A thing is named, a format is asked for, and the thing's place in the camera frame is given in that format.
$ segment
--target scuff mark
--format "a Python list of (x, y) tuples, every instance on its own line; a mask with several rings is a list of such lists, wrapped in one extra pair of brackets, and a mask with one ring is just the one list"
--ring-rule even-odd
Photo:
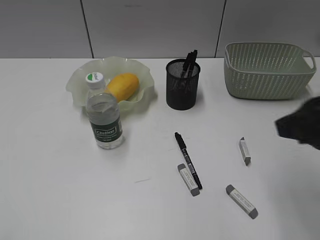
[(139, 4), (126, 4), (124, 5), (126, 8), (141, 8), (142, 5)]
[(134, 183), (137, 184), (137, 183), (141, 183), (141, 182), (145, 182), (145, 181), (149, 181), (151, 180), (151, 178), (147, 178), (147, 179), (143, 179), (143, 180), (139, 180), (139, 181), (135, 181)]

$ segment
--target green plastic basket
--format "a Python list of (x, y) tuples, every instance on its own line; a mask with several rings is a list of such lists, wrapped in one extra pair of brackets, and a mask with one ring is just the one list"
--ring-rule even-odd
[[(312, 59), (312, 68), (304, 55)], [(316, 70), (314, 56), (293, 44), (234, 42), (225, 47), (225, 84), (236, 98), (292, 99), (306, 87)]]

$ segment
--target eraser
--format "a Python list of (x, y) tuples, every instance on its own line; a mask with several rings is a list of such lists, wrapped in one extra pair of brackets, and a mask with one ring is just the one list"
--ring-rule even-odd
[(258, 216), (257, 209), (232, 185), (226, 187), (226, 193), (242, 208), (246, 214), (248, 214), (252, 219)]
[(239, 147), (240, 147), (240, 151), (241, 151), (241, 154), (242, 154), (242, 158), (244, 160), (244, 163), (246, 166), (248, 166), (250, 163), (251, 163), (251, 156), (249, 154), (249, 150), (248, 150), (248, 147), (247, 147), (247, 143), (245, 141), (245, 138), (242, 137), (240, 139), (240, 142), (239, 142)]
[(178, 171), (179, 171), (185, 185), (188, 187), (191, 195), (192, 196), (199, 195), (200, 191), (199, 191), (198, 185), (196, 184), (194, 178), (192, 177), (192, 175), (190, 174), (190, 172), (186, 168), (186, 165), (184, 165), (183, 163), (178, 165)]

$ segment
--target basket handle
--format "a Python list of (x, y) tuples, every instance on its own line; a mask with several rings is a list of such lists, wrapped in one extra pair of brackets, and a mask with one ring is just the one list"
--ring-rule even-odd
[(313, 67), (312, 67), (311, 70), (316, 70), (316, 69), (317, 69), (317, 67), (316, 67), (316, 60), (315, 60), (315, 57), (312, 55), (312, 53), (309, 52), (309, 51), (307, 51), (307, 50), (304, 50), (304, 49), (303, 49), (303, 53), (304, 53), (304, 54), (307, 54), (308, 57), (310, 57), (311, 60), (312, 60)]

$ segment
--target black mesh pen holder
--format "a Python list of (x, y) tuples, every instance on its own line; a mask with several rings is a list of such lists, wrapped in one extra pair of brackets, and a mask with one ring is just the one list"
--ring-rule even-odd
[(185, 59), (176, 59), (166, 67), (166, 103), (175, 110), (188, 110), (196, 104), (199, 64), (195, 63), (191, 72), (184, 71)]

